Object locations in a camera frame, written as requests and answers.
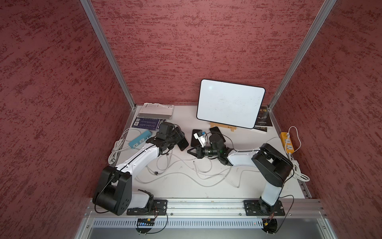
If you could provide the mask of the phone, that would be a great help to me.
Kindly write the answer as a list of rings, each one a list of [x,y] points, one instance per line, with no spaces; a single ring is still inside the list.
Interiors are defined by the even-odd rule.
[[[180,151],[184,151],[185,149],[187,149],[189,147],[189,142],[187,141],[186,137],[182,134],[179,134],[178,135],[178,147],[180,149]]]
[[[197,147],[197,146],[202,146],[199,139],[198,135],[202,133],[202,130],[200,129],[193,129],[192,131],[192,139],[191,139],[191,147]]]
[[[222,135],[220,129],[219,129],[217,126],[211,127],[211,128],[209,129],[209,131],[210,131],[211,134]]]

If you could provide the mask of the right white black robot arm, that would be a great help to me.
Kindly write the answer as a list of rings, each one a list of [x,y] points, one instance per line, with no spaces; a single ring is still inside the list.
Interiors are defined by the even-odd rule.
[[[200,145],[187,150],[187,153],[198,158],[217,159],[226,166],[254,166],[266,180],[264,191],[259,199],[245,200],[244,207],[247,216],[284,216],[280,194],[288,181],[290,173],[294,172],[292,162],[268,143],[255,150],[237,151],[227,147],[221,135],[207,136],[195,133],[194,138]]]

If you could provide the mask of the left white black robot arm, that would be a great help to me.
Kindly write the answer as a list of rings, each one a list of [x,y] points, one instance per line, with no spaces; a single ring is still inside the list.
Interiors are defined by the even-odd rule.
[[[142,148],[125,162],[112,167],[105,167],[100,175],[94,196],[94,207],[105,209],[121,216],[128,209],[150,214],[154,210],[152,193],[139,189],[133,191],[133,180],[151,161],[166,154],[175,146],[181,151],[189,143],[181,127],[177,124],[164,122],[154,137],[146,140]]]

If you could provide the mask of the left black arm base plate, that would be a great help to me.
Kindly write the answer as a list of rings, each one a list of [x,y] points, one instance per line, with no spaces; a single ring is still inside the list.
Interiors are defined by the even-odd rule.
[[[165,216],[167,213],[168,200],[153,199],[145,208],[127,209],[128,216]]]

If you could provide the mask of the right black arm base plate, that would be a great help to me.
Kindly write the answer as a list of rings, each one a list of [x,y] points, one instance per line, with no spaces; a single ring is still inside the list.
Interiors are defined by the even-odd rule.
[[[285,216],[285,210],[282,202],[278,200],[273,206],[270,206],[262,199],[259,200],[244,200],[244,210],[247,216]]]

